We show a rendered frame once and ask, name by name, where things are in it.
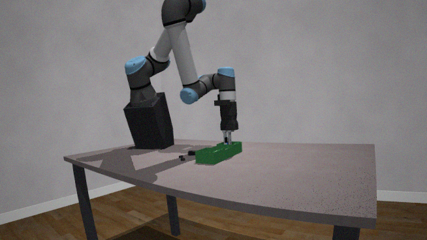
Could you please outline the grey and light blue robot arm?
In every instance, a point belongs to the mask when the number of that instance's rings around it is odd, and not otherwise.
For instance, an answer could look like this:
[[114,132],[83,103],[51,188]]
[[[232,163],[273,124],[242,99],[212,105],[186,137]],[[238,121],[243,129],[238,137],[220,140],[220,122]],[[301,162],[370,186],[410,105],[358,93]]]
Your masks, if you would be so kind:
[[180,98],[184,103],[192,104],[214,89],[236,91],[232,67],[198,77],[185,26],[205,8],[206,0],[164,0],[161,17],[165,29],[156,45],[147,56],[132,58],[125,64],[132,106],[145,106],[157,99],[150,77],[168,68],[171,49],[183,85]]

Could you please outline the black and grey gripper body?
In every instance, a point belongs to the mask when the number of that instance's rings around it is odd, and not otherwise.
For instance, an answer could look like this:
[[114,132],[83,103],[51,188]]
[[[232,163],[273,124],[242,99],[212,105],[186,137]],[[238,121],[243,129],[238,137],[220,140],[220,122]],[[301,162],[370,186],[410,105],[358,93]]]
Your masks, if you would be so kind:
[[238,130],[236,92],[219,92],[217,99],[214,106],[220,106],[221,130]]

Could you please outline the green three-compartment bin rack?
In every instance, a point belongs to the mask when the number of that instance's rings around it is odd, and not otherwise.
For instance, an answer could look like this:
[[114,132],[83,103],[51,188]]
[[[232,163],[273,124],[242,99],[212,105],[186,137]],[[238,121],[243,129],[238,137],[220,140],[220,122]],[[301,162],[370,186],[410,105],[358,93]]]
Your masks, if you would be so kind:
[[195,151],[195,159],[196,163],[217,164],[241,152],[242,142],[232,142],[232,145],[222,142],[215,147],[206,147]]

